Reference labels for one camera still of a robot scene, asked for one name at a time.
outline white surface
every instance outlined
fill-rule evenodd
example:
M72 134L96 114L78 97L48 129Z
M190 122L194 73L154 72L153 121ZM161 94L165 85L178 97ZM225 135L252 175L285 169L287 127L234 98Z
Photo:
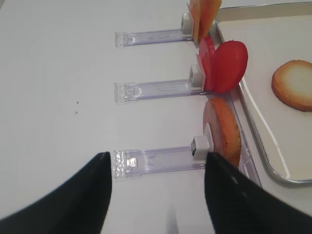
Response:
M270 2L224 0L223 6ZM0 11L0 217L49 193L98 152L183 146L202 134L205 97L114 102L115 82L187 78L196 63L191 42L114 46L115 31L178 28L185 3L6 0ZM268 178L242 125L263 187L312 214L312 189ZM203 171L114 181L103 233L175 234L177 226L180 234L213 232Z
M249 105L271 166L291 180L312 179L312 113L282 103L271 89L272 75L290 60L312 62L312 54L307 49L312 41L312 31L307 30L311 28L311 22L312 12L310 16L234 20L219 24L225 40L239 40L247 46L250 56L245 82L254 101L249 101Z

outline bread slice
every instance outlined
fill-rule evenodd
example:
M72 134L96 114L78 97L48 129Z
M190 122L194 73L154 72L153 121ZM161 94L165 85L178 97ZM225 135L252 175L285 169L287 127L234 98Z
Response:
M286 105L312 111L312 63L292 60L282 65L273 74L272 90Z
M239 166L241 139L235 115L227 102L219 97L207 101L203 128L210 124L214 151L223 155L235 167Z

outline tray rim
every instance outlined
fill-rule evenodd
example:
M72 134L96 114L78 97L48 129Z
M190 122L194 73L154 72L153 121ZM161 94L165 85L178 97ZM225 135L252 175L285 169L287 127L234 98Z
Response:
M291 6L304 6L304 5L309 5L312 7L312 1L306 1L306 2L293 2L293 3L278 3L278 4L264 4L264 5L251 5L251 6L238 6L238 7L226 7L226 8L221 8L219 9L219 12L215 18L215 25L216 25L216 30L218 33L218 36L221 40L221 42L225 42L222 31L219 27L219 23L224 22L224 21L233 21L233 20L251 20L251 19L265 19L265 18L273 18L273 17L289 17L289 16L303 16L303 15L312 15L312 11L309 14L296 14L294 11L293 14L287 14L287 15L281 15L278 13L281 13L280 11L277 11L275 16L270 16L270 17L255 17L255 18L244 18L244 19L230 19L230 20L225 20L225 19L220 19L220 14L223 13L223 11L231 11L231 10L254 10L254 9L259 9L259 8L271 8L271 7L291 7ZM269 174L277 179L280 182L284 183L291 183L291 184L307 184L307 183L312 183L312 178L311 179L301 179L301 180L295 180L295 179L289 179L286 178L285 176L281 175L278 173L274 167L270 164L269 157L266 153L266 150L264 148L263 142L261 140L261 136L259 133L259 130L256 126L253 114L251 112L251 109L249 107L249 104L247 103L247 97L246 97L246 88L244 85L244 80L245 80L245 75L243 77L243 80L239 83L239 94L240 94L240 99L241 103L243 104L243 109L245 114L247 115L247 120L249 122L249 126L251 127L252 135L255 138L255 143L260 151L260 157L263 159L263 162L265 164L265 169Z

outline white table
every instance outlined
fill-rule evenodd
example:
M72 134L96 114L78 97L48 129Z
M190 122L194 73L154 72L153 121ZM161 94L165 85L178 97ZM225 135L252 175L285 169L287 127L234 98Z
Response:
M222 7L285 0L224 0ZM186 146L205 97L114 102L114 83L186 78L192 42L116 49L115 31L179 27L185 0L6 0L0 10L0 218L54 190L96 153ZM312 215L312 188L263 188ZM213 233L203 171L114 181L103 233Z

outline white tray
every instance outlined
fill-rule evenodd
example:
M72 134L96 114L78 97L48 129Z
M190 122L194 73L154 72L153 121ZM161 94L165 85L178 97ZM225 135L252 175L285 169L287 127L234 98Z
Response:
M223 8L216 23L223 41L247 46L240 88L266 168L284 182L312 182L312 113L285 105L271 88L285 62L312 62L312 2Z

